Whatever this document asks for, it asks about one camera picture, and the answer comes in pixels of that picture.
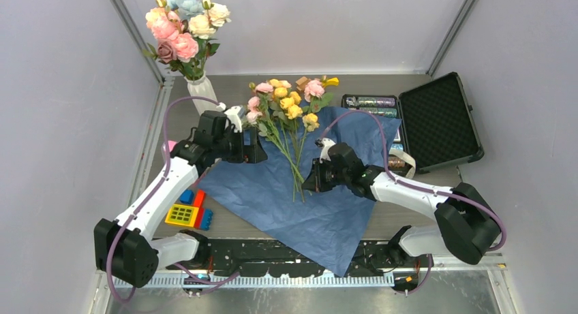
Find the light pink flower stem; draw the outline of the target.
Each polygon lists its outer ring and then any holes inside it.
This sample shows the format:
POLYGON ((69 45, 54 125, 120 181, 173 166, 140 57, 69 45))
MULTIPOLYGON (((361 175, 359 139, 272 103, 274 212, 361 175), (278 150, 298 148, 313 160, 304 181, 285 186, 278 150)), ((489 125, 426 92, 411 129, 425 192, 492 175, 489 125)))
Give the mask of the light pink flower stem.
POLYGON ((284 159, 286 159, 284 154, 280 150, 280 147, 276 145, 277 139, 278 137, 280 137, 280 131, 272 123, 271 113, 269 111, 266 111, 265 115, 255 117, 251 113, 249 113, 247 106, 245 107, 245 109, 247 110, 247 113, 245 115, 245 118, 243 119, 243 127, 244 128, 255 127, 258 130, 258 135, 265 141, 270 142, 273 146, 275 146, 282 154, 284 159))

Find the cream satin ribbon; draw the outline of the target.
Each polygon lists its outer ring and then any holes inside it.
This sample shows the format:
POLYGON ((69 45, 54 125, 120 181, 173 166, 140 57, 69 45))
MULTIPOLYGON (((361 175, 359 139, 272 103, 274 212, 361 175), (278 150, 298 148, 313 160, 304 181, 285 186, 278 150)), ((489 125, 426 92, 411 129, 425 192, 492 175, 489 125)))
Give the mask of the cream satin ribbon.
POLYGON ((389 151, 388 167, 404 168, 405 166, 415 168, 415 159, 402 150, 391 148, 389 151))

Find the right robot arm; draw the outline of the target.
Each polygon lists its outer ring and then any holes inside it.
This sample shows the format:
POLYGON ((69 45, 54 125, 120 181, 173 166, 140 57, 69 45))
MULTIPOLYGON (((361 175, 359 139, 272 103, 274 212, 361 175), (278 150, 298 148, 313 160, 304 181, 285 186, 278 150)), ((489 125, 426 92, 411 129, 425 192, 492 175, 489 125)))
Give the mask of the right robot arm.
POLYGON ((360 198, 388 202, 430 218, 434 224, 404 226, 389 242, 389 257, 407 266, 422 255, 452 255, 470 265, 502 245, 505 232, 498 216, 480 193, 467 183, 440 187, 396 175, 386 168, 366 165, 346 143, 321 141, 302 188, 316 193, 347 187, 360 198))

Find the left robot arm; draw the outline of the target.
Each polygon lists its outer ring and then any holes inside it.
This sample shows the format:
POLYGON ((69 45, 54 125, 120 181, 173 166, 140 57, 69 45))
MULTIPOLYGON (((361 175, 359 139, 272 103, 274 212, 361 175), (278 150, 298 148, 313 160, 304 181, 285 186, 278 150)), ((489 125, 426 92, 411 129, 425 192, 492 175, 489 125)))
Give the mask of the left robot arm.
POLYGON ((168 161, 145 191, 114 220, 101 219, 94 229, 95 262, 109 280, 145 286, 157 269, 185 262, 193 269, 209 260, 205 238, 191 230, 154 239, 172 205, 217 160, 259 163, 267 159, 256 135, 245 143, 245 109, 207 110, 188 139, 169 148, 168 161))

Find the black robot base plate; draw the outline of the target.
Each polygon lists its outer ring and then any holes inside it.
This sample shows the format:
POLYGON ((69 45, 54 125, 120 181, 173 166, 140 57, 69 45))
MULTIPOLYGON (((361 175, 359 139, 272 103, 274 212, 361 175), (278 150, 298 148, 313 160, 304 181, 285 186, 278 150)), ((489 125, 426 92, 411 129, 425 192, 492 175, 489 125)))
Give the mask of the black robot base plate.
MULTIPOLYGON (((272 239, 208 239, 201 243, 194 259, 179 263, 186 269, 201 270, 219 277, 238 272, 242 277, 319 277, 325 272, 338 277, 336 269, 321 264, 272 239)), ((343 277, 377 277, 396 269, 416 274, 428 267, 425 255, 410 257, 385 240, 362 240, 345 261, 343 277)))

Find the dark blue wrapping paper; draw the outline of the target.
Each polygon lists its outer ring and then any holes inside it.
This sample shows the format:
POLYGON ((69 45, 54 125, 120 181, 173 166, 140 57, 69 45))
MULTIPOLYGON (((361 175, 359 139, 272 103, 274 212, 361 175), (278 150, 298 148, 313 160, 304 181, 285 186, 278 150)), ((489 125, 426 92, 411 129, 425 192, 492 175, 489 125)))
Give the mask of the dark blue wrapping paper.
MULTIPOLYGON (((381 137, 392 144, 400 119, 329 106, 318 113, 320 127, 308 133, 300 160, 307 176, 319 157, 315 141, 330 126, 327 137, 352 147, 364 164, 383 166, 381 137)), ((272 143, 263 141, 268 159, 250 163, 216 164, 198 183, 208 196, 260 231, 284 243, 342 277, 362 239, 374 202, 339 185, 323 193, 295 193, 292 169, 272 143)))

